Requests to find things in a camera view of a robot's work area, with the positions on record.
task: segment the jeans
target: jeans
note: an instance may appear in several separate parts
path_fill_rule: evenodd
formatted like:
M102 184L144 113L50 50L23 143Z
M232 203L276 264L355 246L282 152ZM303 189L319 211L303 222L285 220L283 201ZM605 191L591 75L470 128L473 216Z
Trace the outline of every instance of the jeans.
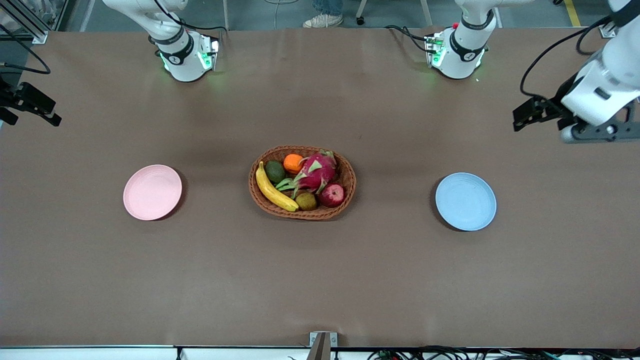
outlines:
M342 15L342 0L313 0L314 9L320 13L338 16Z

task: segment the red apple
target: red apple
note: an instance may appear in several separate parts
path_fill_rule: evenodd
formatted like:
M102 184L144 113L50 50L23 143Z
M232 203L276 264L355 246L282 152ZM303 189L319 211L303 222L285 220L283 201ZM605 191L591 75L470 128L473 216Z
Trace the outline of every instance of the red apple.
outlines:
M344 189L340 184L328 184L318 195L318 200L327 208L336 208L344 201Z

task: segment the chair leg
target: chair leg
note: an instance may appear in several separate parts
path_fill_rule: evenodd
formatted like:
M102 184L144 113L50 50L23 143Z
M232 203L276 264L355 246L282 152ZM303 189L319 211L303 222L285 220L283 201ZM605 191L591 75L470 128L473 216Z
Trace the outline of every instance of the chair leg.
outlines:
M427 5L427 0L420 0L422 3L422 11L424 12L424 20L427 21L427 26L433 25L433 20L431 20L431 12L429 11L429 5Z
M227 11L227 0L222 0L222 8L225 12L225 28L227 28L227 30L231 30L229 29L229 13Z
M360 7L358 8L358 12L356 13L356 18L362 17L362 12L364 11L364 6L367 4L367 0L360 1Z

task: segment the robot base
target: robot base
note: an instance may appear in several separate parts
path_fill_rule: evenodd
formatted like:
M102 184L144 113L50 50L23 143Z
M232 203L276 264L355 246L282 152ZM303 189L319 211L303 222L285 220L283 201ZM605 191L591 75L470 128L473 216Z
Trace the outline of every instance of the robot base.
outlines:
M445 29L441 33L435 33L433 37L425 38L424 45L427 50L435 51L435 54L427 53L429 67L438 69L444 76L452 79L464 79L480 66L480 60L484 50L476 56L474 61L462 61L460 56L451 49L452 28Z
M173 56L165 58L162 53L160 54L164 69L170 72L174 79L183 82L195 81L207 71L214 70L219 49L217 38L212 39L196 31L189 31L187 34L195 44L182 61Z

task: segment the banana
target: banana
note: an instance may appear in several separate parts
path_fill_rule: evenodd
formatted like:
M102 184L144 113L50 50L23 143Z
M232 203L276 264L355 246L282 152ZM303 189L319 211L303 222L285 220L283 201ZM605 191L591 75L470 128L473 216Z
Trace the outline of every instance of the banana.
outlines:
M291 212L296 211L300 207L298 203L279 192L271 184L271 181L269 181L269 178L267 177L267 173L264 172L264 164L262 161L260 161L258 170L255 171L255 180L258 182L258 187L262 194L264 194L264 196L266 196L272 203Z

